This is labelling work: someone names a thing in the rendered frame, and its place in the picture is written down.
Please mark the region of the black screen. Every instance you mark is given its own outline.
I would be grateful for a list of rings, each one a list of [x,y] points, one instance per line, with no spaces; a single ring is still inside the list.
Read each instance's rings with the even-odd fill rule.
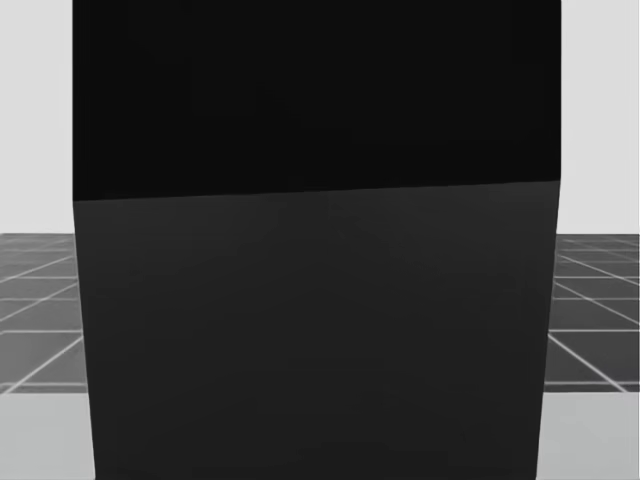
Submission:
[[[96,480],[536,480],[561,0],[73,0]]]

